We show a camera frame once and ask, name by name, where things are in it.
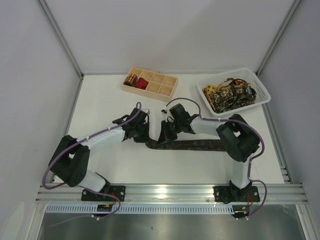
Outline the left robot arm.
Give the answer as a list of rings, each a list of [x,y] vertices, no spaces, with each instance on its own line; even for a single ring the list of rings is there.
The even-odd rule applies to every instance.
[[[64,136],[57,146],[48,170],[63,183],[58,186],[83,187],[100,192],[108,181],[100,174],[88,169],[89,160],[94,154],[126,140],[136,143],[149,141],[150,111],[134,108],[130,115],[114,120],[106,129],[82,139]]]

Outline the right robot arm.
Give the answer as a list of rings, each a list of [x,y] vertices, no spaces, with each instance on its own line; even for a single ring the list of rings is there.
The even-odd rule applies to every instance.
[[[251,157],[261,142],[256,131],[239,114],[220,120],[203,118],[199,113],[190,115],[180,103],[170,108],[169,112],[170,116],[161,122],[157,144],[173,142],[178,139],[179,133],[219,137],[225,151],[233,159],[227,199],[230,202],[239,201],[246,196],[252,186]]]

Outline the white plastic basket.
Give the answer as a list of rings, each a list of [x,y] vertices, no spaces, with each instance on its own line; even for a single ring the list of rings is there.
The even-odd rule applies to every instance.
[[[257,93],[255,103],[248,105],[248,106],[233,109],[231,111],[227,111],[227,112],[223,112],[223,113],[215,113],[213,111],[213,109],[211,108],[208,100],[206,99],[202,89],[207,87],[208,85],[218,86],[219,84],[221,84],[222,82],[224,82],[228,78],[242,79],[242,80],[245,80],[248,83],[250,83],[251,87],[254,88]],[[201,79],[197,82],[197,88],[198,88],[200,96],[203,99],[204,104],[208,108],[209,112],[213,116],[220,117],[220,118],[238,113],[240,111],[252,109],[254,107],[268,103],[271,100],[271,96],[268,93],[268,90],[262,84],[260,79],[255,75],[255,73],[253,73],[250,69],[245,68],[245,67],[217,73],[217,74],[214,74],[213,76],[208,77],[206,79]]]

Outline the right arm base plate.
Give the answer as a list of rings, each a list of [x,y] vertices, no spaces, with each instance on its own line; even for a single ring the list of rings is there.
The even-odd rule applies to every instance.
[[[257,203],[261,200],[258,188],[252,185],[242,189],[233,185],[217,185],[213,187],[213,195],[216,202],[224,204],[245,203],[248,199]]]

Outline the brown blue-flowered tie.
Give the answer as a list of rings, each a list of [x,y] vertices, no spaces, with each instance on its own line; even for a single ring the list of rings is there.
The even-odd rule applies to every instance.
[[[176,140],[157,144],[156,140],[150,139],[145,144],[153,150],[173,150],[173,151],[213,151],[225,152],[226,149],[218,139],[197,139],[197,140]]]

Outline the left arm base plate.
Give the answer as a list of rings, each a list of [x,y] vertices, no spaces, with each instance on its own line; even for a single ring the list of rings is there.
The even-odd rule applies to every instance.
[[[83,202],[112,202],[118,198],[121,202],[125,200],[126,186],[109,184],[102,188],[97,193],[93,193],[90,190],[84,189],[81,194],[81,201]]]

